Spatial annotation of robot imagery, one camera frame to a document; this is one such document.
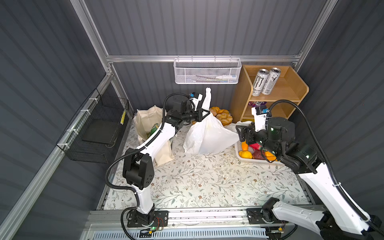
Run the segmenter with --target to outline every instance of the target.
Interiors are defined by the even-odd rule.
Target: floral pattern
[[[175,160],[155,168],[151,183],[156,208],[235,207],[263,205],[270,197],[290,204],[308,204],[296,175],[285,166],[239,162],[231,146],[219,154],[186,154],[183,143],[190,126],[173,138]],[[139,145],[132,125],[126,149]],[[127,185],[118,165],[113,184]],[[104,209],[135,206],[131,191],[110,189]]]

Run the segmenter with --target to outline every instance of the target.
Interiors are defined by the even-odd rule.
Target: energy drink can
[[[259,96],[262,89],[263,89],[263,86],[265,84],[265,81],[268,79],[268,74],[269,74],[269,71],[267,69],[259,69],[259,71],[257,71],[257,74],[256,74],[256,77],[255,77],[255,81],[253,82],[253,92],[252,92],[252,96]]]
[[[269,95],[272,92],[273,87],[275,86],[277,79],[279,79],[281,70],[278,68],[271,68],[269,71],[268,79],[266,80],[263,89],[262,94]]]

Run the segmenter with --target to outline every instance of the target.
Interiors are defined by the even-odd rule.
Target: wooden shelf
[[[270,70],[273,67],[281,69],[281,74],[271,94],[260,94],[260,96],[257,97],[252,96],[253,81],[255,80],[258,70],[261,68]],[[248,105],[250,101],[264,101],[267,102],[266,105],[269,107],[277,100],[286,99],[299,105],[308,91],[308,86],[290,66],[243,65],[230,108],[233,122],[249,121],[254,118],[251,114],[252,107]],[[272,116],[288,119],[294,110],[295,108],[292,105],[280,103],[272,109]]]
[[[244,113],[243,118],[247,118],[248,120],[249,119],[254,119],[254,116],[251,113],[251,108],[252,108],[251,106],[249,106],[249,105],[247,106],[247,108],[245,109],[245,113]],[[284,112],[284,110],[283,110],[283,108],[281,107],[280,104],[278,104],[275,107],[273,107],[273,109],[272,109],[272,116],[273,117],[288,118],[287,114]]]
[[[255,76],[249,76],[249,78],[255,80]],[[277,101],[280,99],[288,99],[292,102],[299,102],[300,98],[296,95],[296,93],[292,90],[292,88],[288,85],[285,78],[279,78],[276,82],[276,85],[273,87],[271,94],[264,95],[260,93],[259,96],[251,96],[250,101]]]

